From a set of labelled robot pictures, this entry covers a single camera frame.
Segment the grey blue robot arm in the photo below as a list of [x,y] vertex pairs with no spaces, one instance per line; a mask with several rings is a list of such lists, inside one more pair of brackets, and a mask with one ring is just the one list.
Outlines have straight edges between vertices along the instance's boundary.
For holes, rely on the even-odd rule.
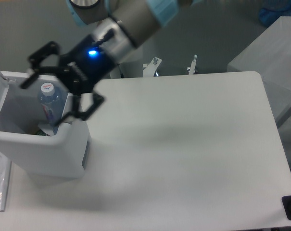
[[98,26],[68,53],[50,41],[29,56],[30,76],[20,87],[27,89],[41,75],[56,76],[72,94],[71,109],[58,119],[58,126],[70,117],[88,120],[104,102],[95,85],[166,26],[193,0],[70,0],[75,19]]

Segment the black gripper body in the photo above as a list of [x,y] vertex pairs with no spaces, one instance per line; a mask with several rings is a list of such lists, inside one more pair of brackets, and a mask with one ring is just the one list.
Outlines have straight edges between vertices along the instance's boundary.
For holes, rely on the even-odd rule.
[[74,95],[92,92],[94,86],[111,70],[115,62],[102,47],[114,37],[108,33],[100,40],[86,36],[68,53],[59,56],[58,66],[65,70],[58,79]]

